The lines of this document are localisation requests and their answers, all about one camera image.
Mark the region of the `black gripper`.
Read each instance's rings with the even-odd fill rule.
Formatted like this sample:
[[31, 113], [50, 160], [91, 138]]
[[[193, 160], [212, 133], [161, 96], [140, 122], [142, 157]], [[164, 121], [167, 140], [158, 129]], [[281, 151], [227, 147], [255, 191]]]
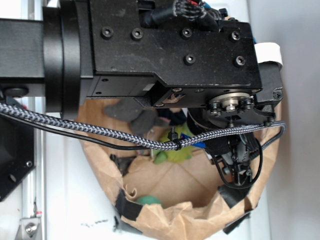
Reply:
[[[228, 187], [251, 187], [260, 176], [262, 147], [252, 132], [203, 140], [204, 150], [212, 157], [218, 173]], [[251, 155], [260, 156], [258, 171], [253, 176]]]

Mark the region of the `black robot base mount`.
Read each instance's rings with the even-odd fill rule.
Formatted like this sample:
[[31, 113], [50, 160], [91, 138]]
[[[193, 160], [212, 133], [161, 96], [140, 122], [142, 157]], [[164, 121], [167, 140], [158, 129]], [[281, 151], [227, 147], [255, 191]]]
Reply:
[[10, 193], [35, 167], [34, 128], [0, 118], [0, 200]]

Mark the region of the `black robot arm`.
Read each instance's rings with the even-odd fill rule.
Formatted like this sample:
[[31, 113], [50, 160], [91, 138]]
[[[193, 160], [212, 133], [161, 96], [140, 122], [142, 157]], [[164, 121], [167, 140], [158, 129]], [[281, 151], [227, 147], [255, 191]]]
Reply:
[[[258, 179], [253, 133], [280, 127], [282, 57], [251, 26], [202, 0], [60, 0], [42, 20], [0, 21], [0, 114], [35, 128], [65, 128], [137, 149], [197, 146], [222, 161], [234, 189]], [[75, 122], [85, 99], [128, 98], [145, 108], [186, 108], [194, 136], [164, 143]]]

